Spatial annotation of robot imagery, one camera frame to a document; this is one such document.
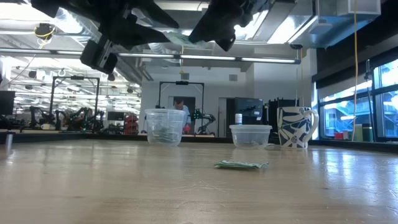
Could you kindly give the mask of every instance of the table surface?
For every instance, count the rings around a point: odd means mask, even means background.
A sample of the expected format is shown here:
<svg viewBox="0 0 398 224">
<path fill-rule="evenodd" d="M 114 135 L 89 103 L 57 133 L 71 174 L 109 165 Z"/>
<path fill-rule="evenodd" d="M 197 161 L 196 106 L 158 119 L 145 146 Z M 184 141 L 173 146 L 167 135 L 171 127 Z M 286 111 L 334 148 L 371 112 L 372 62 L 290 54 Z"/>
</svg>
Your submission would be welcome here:
<svg viewBox="0 0 398 224">
<path fill-rule="evenodd" d="M 222 159 L 269 167 L 215 169 Z M 0 160 L 0 223 L 398 223 L 398 156 L 139 141 L 15 144 Z"/>
</svg>

